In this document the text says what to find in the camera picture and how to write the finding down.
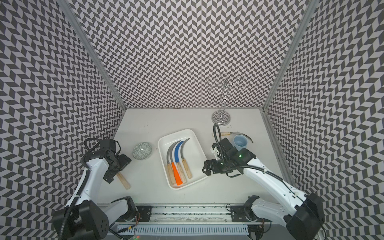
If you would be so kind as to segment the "blue blade sickle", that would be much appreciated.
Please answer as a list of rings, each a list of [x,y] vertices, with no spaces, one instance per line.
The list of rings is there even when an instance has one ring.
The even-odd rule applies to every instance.
[[[182,183],[185,184],[187,182],[187,179],[186,179],[186,176],[184,174],[184,170],[183,170],[183,167],[181,166],[181,162],[180,162],[180,151],[181,151],[181,145],[183,144],[184,142],[183,141],[180,141],[179,143],[177,143],[176,147],[175,147],[175,163],[176,163],[176,166],[177,166],[177,169],[178,169],[178,173],[179,173],[179,176],[182,180]]]

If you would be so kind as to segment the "orange collar sickle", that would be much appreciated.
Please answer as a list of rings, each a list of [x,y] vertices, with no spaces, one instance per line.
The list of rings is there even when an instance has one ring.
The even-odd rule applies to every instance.
[[[176,141],[176,142],[174,142],[174,143],[170,146],[170,148],[169,148],[169,150],[168,150],[168,156],[169,156],[170,163],[171,163],[171,165],[172,165],[173,175],[174,175],[175,183],[176,183],[177,186],[180,186],[180,185],[183,184],[183,181],[182,181],[182,179],[181,179],[181,177],[180,177],[180,175],[179,175],[179,172],[178,172],[178,170],[177,170],[176,164],[175,164],[175,162],[174,162],[174,157],[173,157],[173,150],[174,150],[175,146],[176,146],[179,142],[180,142],[180,141]]]

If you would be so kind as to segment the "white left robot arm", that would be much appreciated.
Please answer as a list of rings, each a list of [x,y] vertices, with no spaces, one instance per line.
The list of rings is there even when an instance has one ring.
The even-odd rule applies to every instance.
[[[96,201],[103,181],[112,183],[114,176],[131,163],[121,154],[120,143],[95,138],[90,147],[85,139],[86,153],[81,158],[83,175],[68,203],[53,213],[52,224],[60,240],[102,240],[108,233],[118,235],[112,226],[118,219],[139,221],[138,210],[130,196],[112,201],[101,209]]]

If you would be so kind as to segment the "wooden handle sickle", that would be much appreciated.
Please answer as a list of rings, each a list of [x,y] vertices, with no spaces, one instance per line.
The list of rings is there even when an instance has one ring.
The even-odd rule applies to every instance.
[[[189,179],[191,179],[193,176],[192,176],[191,170],[189,168],[189,165],[186,161],[186,158],[184,157],[184,147],[185,147],[185,144],[188,142],[189,139],[190,138],[187,138],[181,145],[181,157],[182,157],[182,163],[183,163],[184,169],[186,170],[187,176]]]
[[[118,179],[120,180],[120,182],[123,184],[124,188],[126,190],[129,190],[131,188],[131,185],[129,184],[129,182],[125,179],[125,177],[122,175],[121,172],[117,173],[117,177]]]

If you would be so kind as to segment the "light blue mug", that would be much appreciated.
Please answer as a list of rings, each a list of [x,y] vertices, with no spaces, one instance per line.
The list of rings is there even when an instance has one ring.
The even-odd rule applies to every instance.
[[[243,135],[236,135],[234,137],[234,146],[238,151],[246,149],[248,146],[248,139]]]

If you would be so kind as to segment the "white plastic storage box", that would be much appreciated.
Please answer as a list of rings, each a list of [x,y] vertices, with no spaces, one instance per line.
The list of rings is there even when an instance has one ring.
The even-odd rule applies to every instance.
[[[202,167],[207,159],[193,130],[185,129],[158,141],[161,163],[172,190],[181,190],[205,180]]]

